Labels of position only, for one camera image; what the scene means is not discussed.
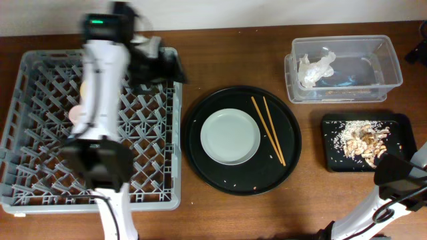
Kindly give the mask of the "yellow bowl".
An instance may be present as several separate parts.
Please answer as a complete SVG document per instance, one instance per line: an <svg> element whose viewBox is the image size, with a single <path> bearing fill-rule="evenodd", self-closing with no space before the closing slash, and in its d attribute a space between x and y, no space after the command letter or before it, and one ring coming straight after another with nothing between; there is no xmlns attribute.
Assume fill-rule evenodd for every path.
<svg viewBox="0 0 427 240"><path fill-rule="evenodd" d="M82 99L85 99L86 90L87 90L87 83L84 81L79 88L79 93Z"/></svg>

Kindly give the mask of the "grey plate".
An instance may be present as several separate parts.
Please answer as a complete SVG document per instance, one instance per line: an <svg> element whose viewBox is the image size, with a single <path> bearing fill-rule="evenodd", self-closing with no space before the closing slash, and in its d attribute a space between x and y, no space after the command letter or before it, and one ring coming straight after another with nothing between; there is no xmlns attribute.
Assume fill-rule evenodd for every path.
<svg viewBox="0 0 427 240"><path fill-rule="evenodd" d="M240 165L258 151L261 134L258 124L239 109L221 109L212 113L200 131L205 153L222 165Z"/></svg>

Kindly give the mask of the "white napkin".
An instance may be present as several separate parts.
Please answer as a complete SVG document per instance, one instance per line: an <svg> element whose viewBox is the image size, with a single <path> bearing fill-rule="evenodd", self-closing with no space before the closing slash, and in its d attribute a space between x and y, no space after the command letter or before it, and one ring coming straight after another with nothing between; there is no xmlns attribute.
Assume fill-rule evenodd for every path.
<svg viewBox="0 0 427 240"><path fill-rule="evenodd" d="M329 51L328 54L322 57L319 61L310 63L308 55L305 54L300 58L298 67L298 81L305 88L312 88L323 77L331 77L334 70L330 65L336 59L336 54Z"/></svg>

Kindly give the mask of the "food scraps and rice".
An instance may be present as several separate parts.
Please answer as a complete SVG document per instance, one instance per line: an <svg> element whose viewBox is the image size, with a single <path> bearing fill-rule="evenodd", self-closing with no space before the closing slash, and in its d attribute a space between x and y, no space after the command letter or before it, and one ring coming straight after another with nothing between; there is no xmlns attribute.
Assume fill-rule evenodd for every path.
<svg viewBox="0 0 427 240"><path fill-rule="evenodd" d="M368 120L345 121L334 133L337 135L332 138L332 145L337 152L372 169L377 168L375 160L387 152L385 141L391 134L389 126Z"/></svg>

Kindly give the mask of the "gold foil wrapper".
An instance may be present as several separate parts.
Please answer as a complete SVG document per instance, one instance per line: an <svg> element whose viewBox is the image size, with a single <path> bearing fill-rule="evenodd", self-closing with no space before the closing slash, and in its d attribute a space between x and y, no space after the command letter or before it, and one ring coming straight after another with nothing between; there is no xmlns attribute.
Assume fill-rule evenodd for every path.
<svg viewBox="0 0 427 240"><path fill-rule="evenodd" d="M372 91L369 89L344 89L326 91L326 95L345 95L346 97L355 97L357 95L369 95L371 92Z"/></svg>

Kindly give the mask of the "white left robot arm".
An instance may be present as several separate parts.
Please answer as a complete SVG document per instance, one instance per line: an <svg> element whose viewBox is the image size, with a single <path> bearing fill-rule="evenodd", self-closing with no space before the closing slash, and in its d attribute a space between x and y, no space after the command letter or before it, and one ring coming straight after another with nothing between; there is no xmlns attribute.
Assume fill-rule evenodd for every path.
<svg viewBox="0 0 427 240"><path fill-rule="evenodd" d="M124 1L115 1L107 14L90 13L83 21L83 83L81 111L59 154L85 181L94 198L106 239L138 239L131 216L129 182L133 153L119 142L122 81L131 89L164 81L185 83L175 49L161 37L135 32L139 17Z"/></svg>

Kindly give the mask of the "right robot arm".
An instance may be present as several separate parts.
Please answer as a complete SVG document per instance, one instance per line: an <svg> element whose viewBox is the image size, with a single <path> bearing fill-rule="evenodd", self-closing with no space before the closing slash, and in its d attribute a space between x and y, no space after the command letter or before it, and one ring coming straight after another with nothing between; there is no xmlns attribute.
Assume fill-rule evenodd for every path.
<svg viewBox="0 0 427 240"><path fill-rule="evenodd" d="M426 206L426 146L411 158L387 154L374 174L374 190L349 215L331 221L315 239L371 239L394 220Z"/></svg>

